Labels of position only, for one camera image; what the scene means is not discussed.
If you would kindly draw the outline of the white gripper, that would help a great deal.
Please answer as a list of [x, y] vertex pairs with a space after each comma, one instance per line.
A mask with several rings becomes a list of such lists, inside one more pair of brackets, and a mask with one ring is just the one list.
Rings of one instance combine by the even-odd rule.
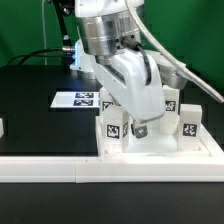
[[[165, 98], [157, 64], [147, 55], [151, 82], [146, 84], [147, 72], [143, 56], [130, 50], [110, 58], [110, 67], [93, 59], [92, 67], [98, 82], [139, 123], [159, 119], [165, 113]], [[132, 133], [137, 139], [148, 135], [145, 124], [134, 121]]]

